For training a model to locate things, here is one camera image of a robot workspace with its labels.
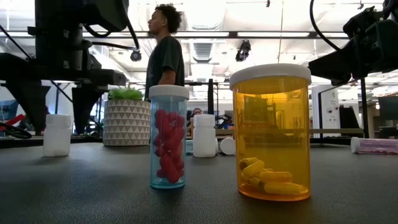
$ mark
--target plant pot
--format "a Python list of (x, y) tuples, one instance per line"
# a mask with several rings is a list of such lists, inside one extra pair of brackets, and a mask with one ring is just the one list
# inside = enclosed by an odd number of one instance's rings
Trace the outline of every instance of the plant pot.
[(108, 100), (105, 104), (105, 146), (144, 146), (150, 138), (150, 103)]

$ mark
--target man's arm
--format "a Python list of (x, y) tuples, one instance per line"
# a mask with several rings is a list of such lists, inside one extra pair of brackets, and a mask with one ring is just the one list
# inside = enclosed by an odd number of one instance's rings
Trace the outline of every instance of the man's arm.
[(173, 70), (164, 71), (158, 85), (174, 85), (175, 77), (176, 77), (175, 71)]
[(158, 85), (174, 85), (177, 78), (177, 68), (181, 52), (178, 41), (172, 37), (165, 37), (160, 43), (163, 75)]

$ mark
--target green plant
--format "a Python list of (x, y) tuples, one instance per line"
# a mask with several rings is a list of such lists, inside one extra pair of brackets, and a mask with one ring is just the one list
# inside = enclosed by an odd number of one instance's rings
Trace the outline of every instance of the green plant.
[(142, 100), (144, 96), (135, 88), (113, 89), (109, 92), (110, 100)]

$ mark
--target curly hair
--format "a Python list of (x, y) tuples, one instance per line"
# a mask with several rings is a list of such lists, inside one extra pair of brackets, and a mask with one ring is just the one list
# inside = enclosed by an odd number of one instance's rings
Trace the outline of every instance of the curly hair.
[(175, 34), (181, 26), (182, 12), (178, 12), (173, 4), (160, 4), (156, 6), (155, 11), (162, 11), (167, 19), (167, 28), (171, 34)]

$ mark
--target gray table surface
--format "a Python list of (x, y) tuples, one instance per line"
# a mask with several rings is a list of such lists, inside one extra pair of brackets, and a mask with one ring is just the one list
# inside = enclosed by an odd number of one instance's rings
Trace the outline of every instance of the gray table surface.
[(0, 149), (0, 223), (398, 223), (398, 156), (311, 150), (312, 196), (267, 202), (237, 191), (235, 158), (187, 158), (187, 185), (149, 186), (149, 147)]

